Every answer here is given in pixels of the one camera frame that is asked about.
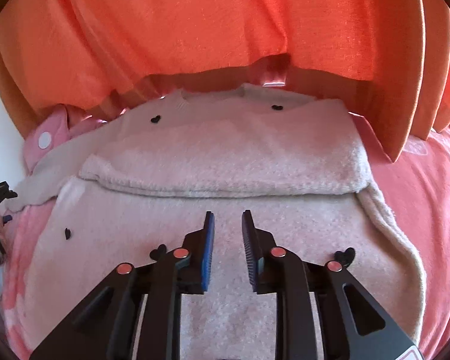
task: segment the white polka dot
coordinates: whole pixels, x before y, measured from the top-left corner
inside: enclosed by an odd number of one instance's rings
[[[38,138],[38,147],[40,149],[46,149],[52,143],[52,135],[48,132],[42,132]]]

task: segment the pink blanket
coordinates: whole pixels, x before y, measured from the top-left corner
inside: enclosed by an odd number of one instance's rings
[[[427,308],[420,349],[430,359],[450,337],[450,126],[427,142],[409,138],[391,163],[367,121],[355,118],[375,180],[397,223],[419,249],[427,271]],[[29,206],[8,225],[11,254],[6,267],[3,307],[8,340],[22,359],[30,357],[21,329],[27,269],[54,200]]]

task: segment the pink pillow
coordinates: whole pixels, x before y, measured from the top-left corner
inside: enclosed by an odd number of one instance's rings
[[[67,109],[61,104],[57,105],[53,113],[30,133],[23,146],[23,157],[29,173],[34,171],[37,163],[50,150],[78,135],[95,130],[103,123],[102,120],[85,115],[84,111],[80,115],[77,112],[78,110]],[[68,128],[69,116],[71,119],[79,117],[78,120],[82,120]]]

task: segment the orange fabric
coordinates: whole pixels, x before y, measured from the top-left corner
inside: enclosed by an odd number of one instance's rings
[[[279,78],[342,98],[392,160],[411,129],[425,139],[450,122],[449,50],[442,0],[11,0],[0,15],[3,60],[34,110],[113,119],[180,85]]]

